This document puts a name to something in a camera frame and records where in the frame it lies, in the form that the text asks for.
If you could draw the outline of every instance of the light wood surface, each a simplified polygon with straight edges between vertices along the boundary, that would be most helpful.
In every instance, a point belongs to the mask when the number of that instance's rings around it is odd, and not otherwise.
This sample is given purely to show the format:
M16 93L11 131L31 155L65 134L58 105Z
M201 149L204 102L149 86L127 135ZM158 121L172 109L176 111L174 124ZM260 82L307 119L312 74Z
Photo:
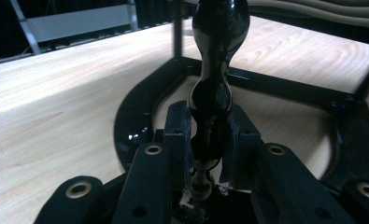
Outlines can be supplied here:
M191 21L184 27L184 55L200 59ZM113 144L115 115L129 90L171 58L171 32L169 24L0 64L0 223L33 222L69 178L92 175L106 183L124 172ZM352 92L369 69L369 45L251 18L231 66ZM155 128L195 82L187 78L163 100ZM322 174L330 155L327 114L232 89L265 142L290 147L315 176Z

